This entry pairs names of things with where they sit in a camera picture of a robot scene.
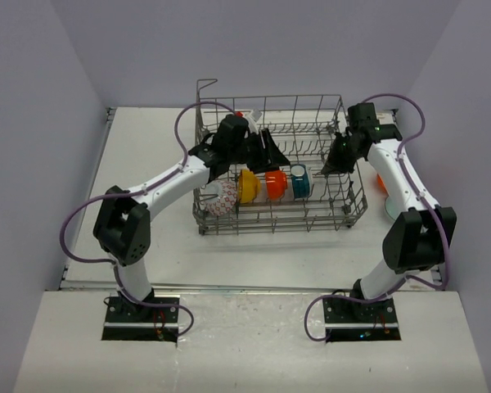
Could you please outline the orange white bowl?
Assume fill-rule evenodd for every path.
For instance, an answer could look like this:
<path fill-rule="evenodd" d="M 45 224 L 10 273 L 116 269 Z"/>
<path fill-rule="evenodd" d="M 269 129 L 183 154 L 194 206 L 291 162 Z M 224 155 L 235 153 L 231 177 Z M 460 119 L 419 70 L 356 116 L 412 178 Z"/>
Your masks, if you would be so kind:
<path fill-rule="evenodd" d="M 287 177 L 282 170 L 268 171 L 264 175 L 268 198 L 271 201 L 279 200 L 287 189 Z"/>

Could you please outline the teal white bowl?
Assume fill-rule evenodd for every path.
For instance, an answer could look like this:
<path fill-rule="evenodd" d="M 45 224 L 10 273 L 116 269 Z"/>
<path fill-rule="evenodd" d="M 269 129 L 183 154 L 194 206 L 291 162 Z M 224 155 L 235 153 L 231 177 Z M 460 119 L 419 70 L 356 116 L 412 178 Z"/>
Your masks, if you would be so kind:
<path fill-rule="evenodd" d="M 290 173 L 294 198 L 310 197 L 313 191 L 313 175 L 310 168 L 303 164 L 294 164 L 290 168 Z"/>

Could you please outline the orange plastic bowl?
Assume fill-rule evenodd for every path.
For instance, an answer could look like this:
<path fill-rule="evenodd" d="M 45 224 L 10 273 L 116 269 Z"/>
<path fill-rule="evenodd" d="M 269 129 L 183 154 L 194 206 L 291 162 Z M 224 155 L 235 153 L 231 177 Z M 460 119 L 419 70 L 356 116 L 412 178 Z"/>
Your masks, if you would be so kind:
<path fill-rule="evenodd" d="M 385 184 L 383 182 L 383 179 L 382 179 L 382 177 L 379 174 L 376 175 L 376 181 L 377 181 L 377 183 L 378 183 L 381 191 L 387 193 L 387 189 L 385 187 Z"/>

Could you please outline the pale green ceramic bowl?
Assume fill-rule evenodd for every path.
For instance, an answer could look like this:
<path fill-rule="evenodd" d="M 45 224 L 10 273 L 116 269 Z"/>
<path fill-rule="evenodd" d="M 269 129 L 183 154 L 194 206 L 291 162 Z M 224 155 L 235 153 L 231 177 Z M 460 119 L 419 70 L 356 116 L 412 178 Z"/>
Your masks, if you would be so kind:
<path fill-rule="evenodd" d="M 399 214 L 400 211 L 397 209 L 395 204 L 393 203 L 392 199 L 388 196 L 385 199 L 385 212 L 389 216 L 389 218 L 393 221 L 395 221 Z"/>

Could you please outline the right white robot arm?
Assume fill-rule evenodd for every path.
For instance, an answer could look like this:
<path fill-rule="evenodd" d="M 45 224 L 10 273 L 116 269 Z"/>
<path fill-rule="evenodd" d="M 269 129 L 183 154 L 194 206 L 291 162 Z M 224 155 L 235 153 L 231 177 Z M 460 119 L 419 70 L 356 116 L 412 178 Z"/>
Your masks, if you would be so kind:
<path fill-rule="evenodd" d="M 377 301 L 397 291 L 418 273 L 450 268 L 449 246 L 457 223 L 455 210 L 443 207 L 413 168 L 407 139 L 395 124 L 382 124 L 370 100 L 348 109 L 345 131 L 337 133 L 321 173 L 349 174 L 365 160 L 381 177 L 398 216 L 382 242 L 382 260 L 353 286 L 349 313 L 366 322 L 377 313 Z"/>

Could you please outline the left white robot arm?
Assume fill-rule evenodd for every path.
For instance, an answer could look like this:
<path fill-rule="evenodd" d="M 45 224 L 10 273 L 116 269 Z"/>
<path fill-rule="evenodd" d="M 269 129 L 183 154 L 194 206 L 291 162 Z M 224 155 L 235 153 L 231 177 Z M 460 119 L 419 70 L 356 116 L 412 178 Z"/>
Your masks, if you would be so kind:
<path fill-rule="evenodd" d="M 216 132 L 206 135 L 170 170 L 128 190 L 111 187 L 92 233 L 114 259 L 115 280 L 127 298 L 126 314 L 137 322 L 153 314 L 153 289 L 143 258 L 151 246 L 151 222 L 162 210 L 233 165 L 263 174 L 289 164 L 268 129 L 257 130 L 248 116 L 226 115 Z"/>

